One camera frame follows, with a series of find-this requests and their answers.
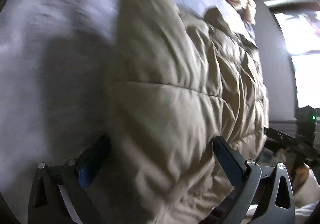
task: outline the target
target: beige puffer jacket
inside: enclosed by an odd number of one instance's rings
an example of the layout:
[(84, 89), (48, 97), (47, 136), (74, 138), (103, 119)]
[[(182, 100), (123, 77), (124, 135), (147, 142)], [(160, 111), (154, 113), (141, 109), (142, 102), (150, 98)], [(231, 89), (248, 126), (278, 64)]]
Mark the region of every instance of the beige puffer jacket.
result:
[(247, 159), (265, 141), (256, 46), (232, 33), (217, 9), (202, 20), (171, 0), (122, 0), (112, 59), (108, 129), (150, 212), (144, 223), (198, 223), (232, 189), (211, 139), (223, 136)]

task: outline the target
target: window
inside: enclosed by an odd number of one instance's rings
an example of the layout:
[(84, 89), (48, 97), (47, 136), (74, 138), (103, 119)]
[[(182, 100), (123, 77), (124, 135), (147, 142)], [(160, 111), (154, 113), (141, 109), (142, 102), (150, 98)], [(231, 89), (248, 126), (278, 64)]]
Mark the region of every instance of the window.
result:
[(294, 65), (298, 106), (320, 108), (320, 11), (275, 16)]

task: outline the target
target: screw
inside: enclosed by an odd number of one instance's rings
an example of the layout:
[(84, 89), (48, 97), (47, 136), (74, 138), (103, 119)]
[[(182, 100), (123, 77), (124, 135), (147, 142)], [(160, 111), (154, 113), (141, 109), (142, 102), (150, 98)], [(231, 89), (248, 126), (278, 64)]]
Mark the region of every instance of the screw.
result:
[(39, 169), (43, 169), (45, 167), (45, 163), (40, 163), (39, 165), (38, 165), (38, 168)]
[(68, 162), (67, 162), (67, 165), (69, 166), (73, 166), (76, 164), (76, 161), (74, 159), (70, 159)]
[(285, 168), (284, 164), (283, 163), (278, 163), (278, 167), (279, 169), (283, 170)]
[(249, 165), (249, 166), (254, 166), (254, 165), (256, 165), (256, 162), (253, 161), (253, 160), (248, 160), (248, 161), (247, 161), (247, 165)]

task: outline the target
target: gray wall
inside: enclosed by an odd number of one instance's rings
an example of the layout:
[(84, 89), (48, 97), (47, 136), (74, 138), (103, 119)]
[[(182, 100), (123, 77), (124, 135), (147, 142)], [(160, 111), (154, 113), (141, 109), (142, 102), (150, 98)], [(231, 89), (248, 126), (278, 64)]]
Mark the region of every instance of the gray wall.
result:
[(255, 0), (257, 5), (256, 44), (264, 83), (268, 89), (270, 102), (270, 121), (294, 120), (295, 80), (284, 38), (273, 14), (262, 0)]

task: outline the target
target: hand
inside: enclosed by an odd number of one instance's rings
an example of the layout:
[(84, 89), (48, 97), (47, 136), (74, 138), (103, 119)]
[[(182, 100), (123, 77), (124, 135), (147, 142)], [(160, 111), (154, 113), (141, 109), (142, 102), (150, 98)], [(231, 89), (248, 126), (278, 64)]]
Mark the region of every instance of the hand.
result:
[(297, 179), (297, 185), (302, 185), (308, 179), (310, 167), (306, 164), (298, 167), (294, 171), (296, 172), (295, 179)]

